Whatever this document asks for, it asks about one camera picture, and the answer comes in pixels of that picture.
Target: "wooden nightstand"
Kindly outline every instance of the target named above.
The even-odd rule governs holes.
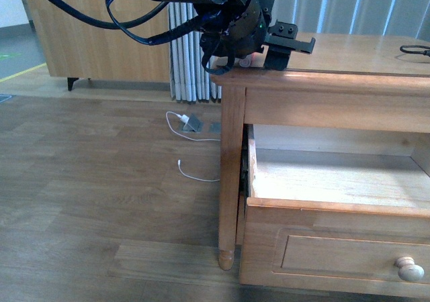
[[[220,266],[241,232],[245,126],[242,283],[428,297],[430,58],[399,51],[426,43],[313,36],[313,54],[294,54],[286,71],[258,68],[260,56],[212,77],[223,88]],[[395,264],[408,264],[403,279]]]

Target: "striped curtain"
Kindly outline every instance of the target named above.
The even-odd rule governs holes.
[[[171,29],[196,15],[190,3],[169,4]],[[171,43],[171,95],[178,102],[221,99],[221,87],[210,82],[209,74],[200,64],[203,52],[199,41],[200,33],[192,32]]]
[[[276,0],[274,15],[300,32],[430,40],[430,0]]]
[[[191,19],[190,4],[171,3],[171,28]],[[397,35],[430,41],[430,0],[275,0],[273,18],[295,23],[300,32]],[[200,65],[199,33],[171,44],[171,93],[178,101],[220,99]]]

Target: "wooden drawer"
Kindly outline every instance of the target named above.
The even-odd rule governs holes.
[[[273,129],[249,129],[241,283],[430,296],[429,136]]]

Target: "blue cable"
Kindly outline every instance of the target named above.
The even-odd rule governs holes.
[[[89,17],[88,15],[85,15],[84,13],[81,13],[80,11],[76,10],[75,8],[71,7],[69,4],[65,3],[63,0],[48,0],[64,12],[68,13],[72,17],[81,20],[91,26],[102,28],[102,29],[110,29],[110,30],[119,30],[120,28],[115,23],[106,22],[94,19],[92,17]],[[147,13],[146,15],[132,20],[128,22],[121,23],[121,26],[124,28],[133,28],[136,26],[139,26],[148,20],[152,19],[155,15],[157,15],[161,10],[163,10],[169,3],[168,2],[162,2],[158,6],[156,6],[152,11]]]
[[[189,34],[192,31],[199,30],[208,22],[214,21],[219,15],[221,11],[214,11],[212,13],[206,13],[204,15],[198,15],[197,17],[194,17],[193,19],[188,20],[187,22],[181,24],[180,26],[169,30],[168,32],[163,32],[162,34],[155,35],[150,38],[143,38],[140,36],[137,36],[127,30],[122,24],[118,22],[118,20],[114,17],[112,14],[112,11],[110,10],[110,5],[114,0],[105,0],[106,2],[106,9],[109,13],[109,16],[111,17],[112,21],[130,38],[133,40],[136,40],[137,42],[149,45],[149,46],[155,46],[164,44],[166,42],[171,42],[172,40],[178,39],[186,34]]]

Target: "white charging cable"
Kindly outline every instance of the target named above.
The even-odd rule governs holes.
[[[189,117],[188,117],[188,116],[186,116],[186,115],[180,115],[180,114],[175,113],[175,112],[172,112],[172,111],[167,111],[167,112],[166,112],[166,121],[167,121],[167,124],[169,124],[169,128],[170,128],[170,130],[171,130],[174,134],[176,134],[177,136],[181,136],[182,138],[185,138],[185,139],[187,139],[187,140],[191,140],[191,141],[218,141],[218,142],[219,142],[219,141],[221,141],[220,139],[193,139],[193,138],[189,138],[189,137],[187,137],[187,136],[184,136],[183,134],[177,133],[177,132],[172,128],[172,125],[170,124],[170,121],[169,121],[169,114],[176,115],[176,116],[181,120],[181,122],[183,122],[184,124],[187,124],[187,123],[188,123]]]
[[[219,141],[221,141],[221,140],[219,140],[219,139],[193,139],[193,138],[189,138],[189,137],[187,137],[187,136],[184,136],[184,135],[182,135],[182,134],[180,134],[180,133],[176,132],[176,131],[172,128],[172,125],[170,124],[170,121],[169,121],[169,114],[176,115],[176,116],[181,120],[181,122],[183,122],[184,124],[187,124],[187,123],[188,123],[189,117],[188,117],[188,116],[186,116],[185,114],[184,114],[184,115],[180,115],[180,114],[175,113],[175,112],[172,112],[172,111],[167,111],[167,112],[166,112],[166,121],[167,121],[167,124],[169,125],[170,130],[171,130],[174,134],[176,134],[177,136],[181,136],[182,138],[185,138],[185,139],[187,139],[187,140],[191,140],[191,141],[218,141],[218,142],[219,142]],[[214,180],[200,179],[200,178],[196,178],[196,177],[193,177],[193,176],[190,176],[190,175],[188,175],[188,174],[184,173],[184,172],[182,171],[182,169],[181,169],[181,159],[179,159],[179,160],[177,161],[177,167],[179,168],[179,171],[181,172],[181,174],[182,174],[183,176],[185,176],[185,177],[187,177],[187,178],[190,178],[190,179],[193,179],[193,180],[203,181],[203,182],[205,182],[205,183],[216,183],[216,182],[220,181],[220,179],[214,179]]]
[[[179,171],[181,171],[182,175],[184,175],[185,177],[190,178],[190,179],[194,179],[194,180],[197,180],[197,181],[204,181],[205,183],[216,183],[216,182],[218,182],[220,180],[220,179],[214,179],[214,180],[200,179],[200,178],[192,177],[189,174],[184,173],[182,171],[182,169],[181,169],[181,159],[179,159],[177,161],[177,167],[179,168]]]

